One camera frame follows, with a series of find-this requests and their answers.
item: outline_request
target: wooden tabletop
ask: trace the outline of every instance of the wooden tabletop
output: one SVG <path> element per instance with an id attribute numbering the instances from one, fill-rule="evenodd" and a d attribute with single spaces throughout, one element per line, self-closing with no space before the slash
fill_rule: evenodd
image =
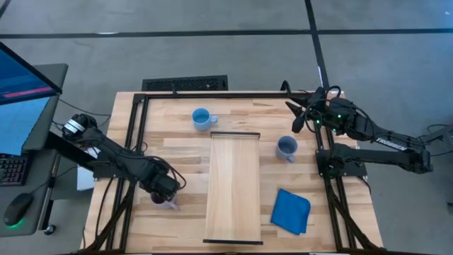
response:
<path id="1" fill-rule="evenodd" d="M 109 138 L 124 145 L 127 125 L 136 92 L 117 93 Z M 294 116 L 285 99 L 204 98 L 151 99 L 147 112 L 144 142 L 149 145 L 146 155 L 164 158 L 187 179 L 187 186 L 178 192 L 181 211 L 155 208 L 149 194 L 136 187 L 130 232 L 126 252 L 304 252 L 335 251 L 331 219 L 323 179 L 318 175 L 314 152 L 317 149 L 313 133 L 304 128 L 299 134 L 291 132 Z M 219 116 L 210 131 L 259 132 L 260 152 L 260 222 L 264 245 L 206 244 L 205 236 L 207 190 L 210 170 L 210 132 L 193 127 L 191 113 L 203 107 Z M 132 144 L 135 145 L 142 109 L 139 106 Z M 296 138 L 299 149 L 295 163 L 275 157 L 275 145 L 283 135 Z M 336 142 L 356 146 L 346 136 Z M 376 245 L 382 241 L 368 188 L 355 177 L 343 178 L 352 218 Z M 101 199 L 108 180 L 96 183 L 85 226 L 87 245 L 93 241 Z M 100 230 L 110 218 L 116 181 L 107 192 Z M 306 198 L 311 203 L 306 234 L 293 235 L 271 224 L 270 216 L 279 188 Z M 338 215 L 343 246 L 347 247 L 344 223 Z M 117 225 L 114 248 L 119 247 L 122 219 Z"/>

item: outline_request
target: keyboard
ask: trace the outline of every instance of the keyboard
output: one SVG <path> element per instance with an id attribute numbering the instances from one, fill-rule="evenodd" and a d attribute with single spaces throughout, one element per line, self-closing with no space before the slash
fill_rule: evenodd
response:
<path id="1" fill-rule="evenodd" d="M 142 91 L 227 91 L 228 77 L 197 76 L 167 79 L 144 79 Z"/>
<path id="2" fill-rule="evenodd" d="M 0 186 L 22 186 L 28 173 L 27 155 L 13 156 L 0 153 Z"/>

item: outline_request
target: monitor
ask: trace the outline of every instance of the monitor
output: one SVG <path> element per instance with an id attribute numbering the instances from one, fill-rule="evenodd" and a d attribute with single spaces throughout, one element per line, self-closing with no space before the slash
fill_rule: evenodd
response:
<path id="1" fill-rule="evenodd" d="M 0 105 L 61 92 L 61 88 L 0 42 Z"/>

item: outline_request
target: gray floor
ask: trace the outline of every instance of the gray floor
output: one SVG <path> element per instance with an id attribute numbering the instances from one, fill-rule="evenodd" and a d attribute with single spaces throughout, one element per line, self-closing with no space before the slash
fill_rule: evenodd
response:
<path id="1" fill-rule="evenodd" d="M 448 0 L 315 0 L 319 29 L 453 28 Z M 13 0 L 0 33 L 99 33 L 165 30 L 307 29 L 302 0 Z M 453 35 L 322 35 L 331 85 L 380 125 L 418 136 L 451 123 Z M 318 67 L 310 35 L 196 38 L 2 40 L 32 64 L 69 65 L 62 98 L 109 113 L 117 91 L 140 90 L 141 80 L 227 74 L 231 90 L 315 89 Z M 55 120 L 76 111 L 59 105 Z M 385 149 L 360 143 L 362 148 Z M 442 152 L 441 144 L 430 148 Z M 406 173 L 368 164 L 374 209 L 388 249 L 451 254 L 451 155 L 433 159 L 435 172 Z M 59 200 L 51 221 L 59 231 L 0 239 L 0 254 L 74 251 L 90 197 Z"/>

